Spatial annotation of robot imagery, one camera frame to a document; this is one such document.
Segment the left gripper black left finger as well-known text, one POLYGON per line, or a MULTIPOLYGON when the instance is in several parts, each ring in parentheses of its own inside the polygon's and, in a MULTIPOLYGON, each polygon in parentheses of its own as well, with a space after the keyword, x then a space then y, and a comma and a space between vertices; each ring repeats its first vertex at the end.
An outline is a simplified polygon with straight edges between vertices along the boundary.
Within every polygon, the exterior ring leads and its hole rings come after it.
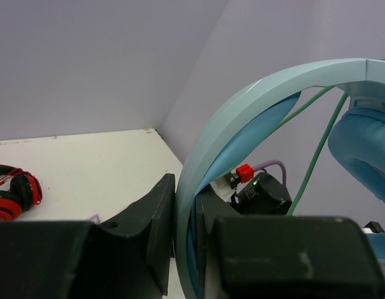
POLYGON ((0 222, 0 298, 162 298, 175 176, 101 224, 0 222))

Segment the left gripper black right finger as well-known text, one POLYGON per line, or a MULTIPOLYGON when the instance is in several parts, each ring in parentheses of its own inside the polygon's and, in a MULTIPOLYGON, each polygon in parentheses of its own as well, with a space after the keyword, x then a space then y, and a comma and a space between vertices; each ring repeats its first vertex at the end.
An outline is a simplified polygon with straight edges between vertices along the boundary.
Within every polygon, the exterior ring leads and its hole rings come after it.
POLYGON ((241 215, 196 198, 200 298, 385 298, 385 234, 344 217, 241 215))

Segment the light blue headphones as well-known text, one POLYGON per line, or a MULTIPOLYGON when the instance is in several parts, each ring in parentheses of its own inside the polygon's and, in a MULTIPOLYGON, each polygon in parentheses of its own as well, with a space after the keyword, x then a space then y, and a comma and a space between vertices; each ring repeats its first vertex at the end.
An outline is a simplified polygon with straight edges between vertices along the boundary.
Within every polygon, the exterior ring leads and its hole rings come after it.
POLYGON ((321 137, 355 179, 385 203, 385 59, 335 59, 281 70, 238 91, 209 120, 188 154, 176 192, 174 246, 186 298, 200 294, 195 198, 242 162, 274 131, 296 117, 302 91, 341 89, 346 113, 336 109, 321 137))

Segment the pink blue cat-ear headphones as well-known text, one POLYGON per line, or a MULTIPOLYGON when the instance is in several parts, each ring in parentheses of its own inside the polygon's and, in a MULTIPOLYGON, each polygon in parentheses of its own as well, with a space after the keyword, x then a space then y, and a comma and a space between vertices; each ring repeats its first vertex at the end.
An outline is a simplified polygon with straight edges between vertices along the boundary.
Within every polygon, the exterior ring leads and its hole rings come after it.
POLYGON ((88 218, 88 221, 93 222, 94 224, 100 224, 102 222, 99 214, 95 214, 88 218))

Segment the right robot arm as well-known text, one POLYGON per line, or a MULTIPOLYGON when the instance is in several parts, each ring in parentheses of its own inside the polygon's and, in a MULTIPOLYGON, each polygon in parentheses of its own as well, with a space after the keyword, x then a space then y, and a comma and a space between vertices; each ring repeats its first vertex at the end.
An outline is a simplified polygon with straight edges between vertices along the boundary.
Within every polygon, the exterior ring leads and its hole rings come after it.
POLYGON ((260 172, 231 196, 229 205, 240 214, 285 215, 292 199, 287 188, 275 177, 260 172))

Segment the red black headphones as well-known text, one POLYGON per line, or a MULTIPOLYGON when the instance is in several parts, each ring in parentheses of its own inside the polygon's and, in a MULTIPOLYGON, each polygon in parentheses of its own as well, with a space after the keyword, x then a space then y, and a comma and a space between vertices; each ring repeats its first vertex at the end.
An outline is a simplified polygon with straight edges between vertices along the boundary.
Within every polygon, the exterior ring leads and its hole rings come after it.
POLYGON ((22 168, 0 164, 0 221, 13 221, 43 199, 40 182, 22 168))

